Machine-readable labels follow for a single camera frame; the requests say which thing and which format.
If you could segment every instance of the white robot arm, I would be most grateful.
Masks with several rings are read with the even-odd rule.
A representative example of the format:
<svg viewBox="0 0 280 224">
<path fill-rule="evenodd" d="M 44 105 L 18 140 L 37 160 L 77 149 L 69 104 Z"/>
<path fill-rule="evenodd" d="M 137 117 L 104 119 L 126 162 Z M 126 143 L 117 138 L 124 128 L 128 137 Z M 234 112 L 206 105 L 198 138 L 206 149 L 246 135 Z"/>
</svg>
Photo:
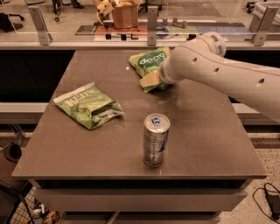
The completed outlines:
<svg viewBox="0 0 280 224">
<path fill-rule="evenodd" d="M 280 69 L 225 59 L 223 38 L 209 32 L 177 46 L 159 66 L 160 79 L 197 81 L 280 123 Z"/>
</svg>

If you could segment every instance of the can label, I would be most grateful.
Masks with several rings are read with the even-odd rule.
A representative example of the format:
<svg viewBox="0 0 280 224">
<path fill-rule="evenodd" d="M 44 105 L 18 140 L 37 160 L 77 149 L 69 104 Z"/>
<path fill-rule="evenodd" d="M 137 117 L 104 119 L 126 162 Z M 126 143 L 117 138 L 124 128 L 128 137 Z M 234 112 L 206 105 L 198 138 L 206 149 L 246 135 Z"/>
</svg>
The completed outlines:
<svg viewBox="0 0 280 224">
<path fill-rule="evenodd" d="M 165 115 L 151 114 L 145 118 L 143 132 L 143 161 L 149 166 L 160 166 L 168 139 L 170 121 Z"/>
</svg>

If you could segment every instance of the table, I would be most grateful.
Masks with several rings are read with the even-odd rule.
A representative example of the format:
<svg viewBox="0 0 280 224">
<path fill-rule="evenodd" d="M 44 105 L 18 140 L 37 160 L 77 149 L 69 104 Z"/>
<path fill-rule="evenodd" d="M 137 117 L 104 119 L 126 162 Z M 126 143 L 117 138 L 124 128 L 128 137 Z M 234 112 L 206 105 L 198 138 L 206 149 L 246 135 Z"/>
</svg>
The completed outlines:
<svg viewBox="0 0 280 224">
<path fill-rule="evenodd" d="M 266 177 L 227 96 L 190 80 L 142 90 L 129 57 L 144 51 L 76 51 L 12 174 L 31 181 L 64 223 L 106 223 L 113 212 L 120 212 L 115 223 L 217 223 L 246 197 L 250 181 Z M 53 98 L 92 81 L 124 115 L 88 130 Z M 150 168 L 144 118 L 155 112 L 171 129 L 163 165 Z"/>
</svg>

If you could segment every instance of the cable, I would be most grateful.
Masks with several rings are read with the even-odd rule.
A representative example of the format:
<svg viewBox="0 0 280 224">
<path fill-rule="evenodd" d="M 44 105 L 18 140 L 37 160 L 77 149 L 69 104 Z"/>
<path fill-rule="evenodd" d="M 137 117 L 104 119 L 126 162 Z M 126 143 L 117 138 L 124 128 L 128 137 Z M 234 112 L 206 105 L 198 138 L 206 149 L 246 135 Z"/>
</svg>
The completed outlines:
<svg viewBox="0 0 280 224">
<path fill-rule="evenodd" d="M 177 36 L 178 36 L 178 34 L 174 34 L 173 36 L 170 36 L 169 38 L 164 38 L 164 39 L 172 39 L 172 38 L 177 37 Z"/>
<path fill-rule="evenodd" d="M 262 188 L 262 187 L 257 188 L 257 189 L 254 191 L 252 197 L 253 197 L 255 203 L 256 203 L 256 204 L 258 205 L 258 207 L 260 208 L 261 212 L 262 212 L 265 216 L 267 216 L 269 219 L 271 219 L 271 220 L 274 221 L 275 223 L 280 224 L 280 222 L 278 222 L 278 221 L 272 219 L 270 216 L 268 216 L 268 215 L 263 211 L 263 209 L 261 208 L 260 204 L 256 201 L 255 194 L 256 194 L 259 190 L 264 190 L 265 193 L 268 193 L 268 192 L 270 192 L 270 193 L 280 193 L 279 190 L 278 190 L 277 188 L 275 188 L 276 191 L 267 190 L 267 189 L 266 189 L 266 185 L 270 185 L 270 186 L 272 186 L 273 188 L 275 188 L 271 183 L 266 183 L 266 184 L 264 185 L 264 188 Z"/>
<path fill-rule="evenodd" d="M 0 145 L 0 153 L 4 150 L 5 150 L 5 148 L 2 145 Z"/>
<path fill-rule="evenodd" d="M 163 32 L 157 34 L 158 39 L 165 39 L 169 35 L 169 31 L 161 24 L 157 24 L 157 32 Z"/>
</svg>

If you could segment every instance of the can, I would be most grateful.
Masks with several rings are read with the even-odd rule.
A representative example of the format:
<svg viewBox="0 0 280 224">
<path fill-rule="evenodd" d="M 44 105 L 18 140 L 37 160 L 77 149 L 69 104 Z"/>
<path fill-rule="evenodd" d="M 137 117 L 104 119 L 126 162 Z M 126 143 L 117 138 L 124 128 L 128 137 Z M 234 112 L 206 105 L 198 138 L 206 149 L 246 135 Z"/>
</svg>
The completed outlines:
<svg viewBox="0 0 280 224">
<path fill-rule="evenodd" d="M 151 114 L 144 120 L 143 161 L 152 167 L 164 162 L 170 121 L 165 115 Z"/>
</svg>

